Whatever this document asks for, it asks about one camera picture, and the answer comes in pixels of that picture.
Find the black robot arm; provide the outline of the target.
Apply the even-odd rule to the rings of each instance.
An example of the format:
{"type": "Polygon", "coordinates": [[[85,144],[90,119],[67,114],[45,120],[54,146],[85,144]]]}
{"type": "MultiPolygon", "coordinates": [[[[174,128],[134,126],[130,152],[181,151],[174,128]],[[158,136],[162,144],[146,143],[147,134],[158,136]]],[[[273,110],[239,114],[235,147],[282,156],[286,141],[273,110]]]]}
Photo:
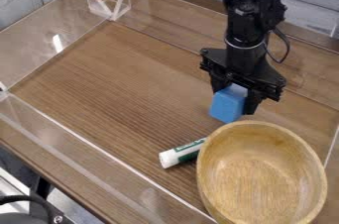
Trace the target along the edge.
{"type": "Polygon", "coordinates": [[[201,49],[201,69],[211,77],[214,91],[231,84],[249,91],[243,113],[253,115],[266,99],[281,99],[285,76],[269,64],[269,36],[285,36],[278,25],[285,20],[282,0],[223,0],[227,29],[223,49],[201,49]]]}

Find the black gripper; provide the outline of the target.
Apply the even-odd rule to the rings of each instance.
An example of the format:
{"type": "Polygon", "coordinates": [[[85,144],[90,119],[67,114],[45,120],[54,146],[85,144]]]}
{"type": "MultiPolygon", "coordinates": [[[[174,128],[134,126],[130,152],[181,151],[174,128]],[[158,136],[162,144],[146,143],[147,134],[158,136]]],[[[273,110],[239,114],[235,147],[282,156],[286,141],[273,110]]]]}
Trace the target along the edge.
{"type": "Polygon", "coordinates": [[[262,103],[262,96],[278,101],[286,78],[269,64],[263,57],[254,66],[254,72],[246,75],[243,71],[237,71],[227,64],[227,51],[222,49],[202,49],[201,69],[211,76],[213,91],[226,89],[233,83],[249,89],[249,96],[245,103],[245,115],[253,115],[262,103]]]}

